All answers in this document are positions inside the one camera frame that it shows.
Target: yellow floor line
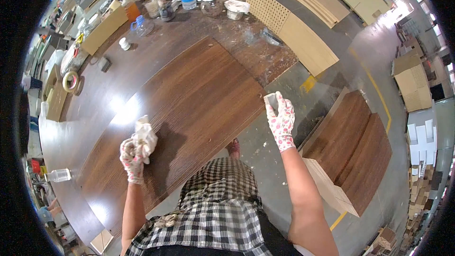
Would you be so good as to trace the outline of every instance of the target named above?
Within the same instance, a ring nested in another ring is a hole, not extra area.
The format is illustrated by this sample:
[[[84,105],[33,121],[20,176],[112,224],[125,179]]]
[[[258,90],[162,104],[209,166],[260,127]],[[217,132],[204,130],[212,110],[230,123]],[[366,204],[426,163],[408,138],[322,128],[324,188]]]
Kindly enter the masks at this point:
[[[330,227],[330,231],[332,231],[339,223],[340,221],[344,218],[344,216],[347,214],[348,212],[345,211],[344,213],[340,214],[340,216],[337,218],[337,220],[333,223],[333,225]]]
[[[371,83],[373,84],[374,86],[374,89],[376,89],[376,92],[378,93],[379,95],[379,99],[381,99],[381,102],[382,102],[382,105],[384,106],[384,110],[385,110],[385,113],[387,114],[387,117],[389,118],[389,120],[387,121],[387,126],[385,127],[385,132],[388,134],[389,133],[389,129],[390,129],[390,124],[392,123],[392,117],[390,116],[390,113],[389,113],[389,109],[387,108],[387,105],[385,104],[385,101],[384,101],[384,97],[382,96],[381,92],[379,91],[379,88],[378,88],[378,85],[376,84],[376,82],[374,81],[373,77],[371,76],[371,73],[368,71],[367,67],[364,65],[363,61],[359,58],[359,55],[355,52],[355,50],[351,47],[349,47],[349,51],[350,53],[354,56],[354,58],[360,62],[360,65],[362,66],[362,68],[365,70],[365,72],[367,73],[367,76],[368,78],[370,79]],[[344,213],[342,213],[338,219],[333,223],[333,225],[330,227],[330,231],[332,231],[339,223],[340,221],[344,218],[344,216],[346,215],[347,211],[345,211]]]
[[[307,80],[305,80],[305,82],[303,82],[299,88],[300,90],[302,90],[302,87],[305,88],[305,92],[308,93],[311,90],[311,88],[314,87],[316,82],[317,82],[316,78],[310,74]]]

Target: worker's hand in blue glove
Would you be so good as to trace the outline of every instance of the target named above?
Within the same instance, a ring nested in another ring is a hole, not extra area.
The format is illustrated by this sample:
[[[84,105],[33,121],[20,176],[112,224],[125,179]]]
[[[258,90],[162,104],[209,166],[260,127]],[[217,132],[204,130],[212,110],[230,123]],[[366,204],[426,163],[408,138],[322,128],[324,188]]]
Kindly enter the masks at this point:
[[[292,139],[292,128],[294,127],[294,108],[291,101],[284,99],[279,91],[276,92],[278,101],[278,115],[273,111],[273,107],[266,104],[268,125],[272,130],[273,137],[278,145],[280,152],[291,147],[295,147]]]

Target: perforated board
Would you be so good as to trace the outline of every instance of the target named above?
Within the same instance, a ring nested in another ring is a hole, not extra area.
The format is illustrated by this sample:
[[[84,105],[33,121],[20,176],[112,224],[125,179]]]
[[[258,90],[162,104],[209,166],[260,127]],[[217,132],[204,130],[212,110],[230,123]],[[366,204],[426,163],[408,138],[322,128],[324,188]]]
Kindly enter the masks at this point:
[[[280,33],[289,16],[289,9],[276,0],[246,0],[246,2],[250,3],[251,14],[261,20],[275,34]]]

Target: gray floor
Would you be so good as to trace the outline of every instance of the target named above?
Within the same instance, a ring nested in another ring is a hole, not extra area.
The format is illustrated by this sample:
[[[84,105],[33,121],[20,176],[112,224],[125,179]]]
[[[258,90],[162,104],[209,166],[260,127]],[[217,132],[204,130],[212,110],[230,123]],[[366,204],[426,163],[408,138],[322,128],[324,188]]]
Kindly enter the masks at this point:
[[[295,4],[293,0],[284,4]],[[395,26],[387,17],[381,17],[374,25],[363,28],[359,18],[350,14],[332,33],[324,31],[321,21],[316,22],[300,6],[293,13],[315,31],[334,49],[340,61],[318,77],[310,77],[300,63],[294,65],[267,88],[267,92],[281,91],[293,102],[296,121],[293,136],[301,143],[316,124],[315,118],[327,114],[343,87],[360,89],[373,112],[378,112],[384,127],[390,120],[388,132],[393,155],[377,193],[361,218],[346,214],[333,229],[333,236],[340,255],[361,255],[366,245],[376,237],[381,226],[397,232],[398,243],[405,231],[409,190],[407,188],[408,161],[406,158],[404,103],[398,95],[398,87],[390,77],[391,61],[399,44]],[[270,133],[265,112],[251,123],[239,136],[241,159],[253,169],[259,193],[271,222],[286,234],[290,224],[291,201],[286,175],[279,151]],[[224,150],[218,156],[226,156]],[[151,211],[147,217],[173,210],[179,190]],[[340,214],[325,204],[324,213],[329,225]],[[113,241],[106,255],[120,253],[120,240]]]

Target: orange container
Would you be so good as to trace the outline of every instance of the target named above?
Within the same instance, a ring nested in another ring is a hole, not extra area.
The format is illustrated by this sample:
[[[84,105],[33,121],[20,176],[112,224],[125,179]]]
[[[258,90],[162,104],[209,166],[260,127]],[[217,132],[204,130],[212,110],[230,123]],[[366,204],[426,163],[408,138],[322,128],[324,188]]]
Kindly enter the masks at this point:
[[[128,21],[130,23],[136,21],[136,18],[141,14],[139,8],[137,8],[136,3],[130,2],[125,6],[125,11],[127,12]]]

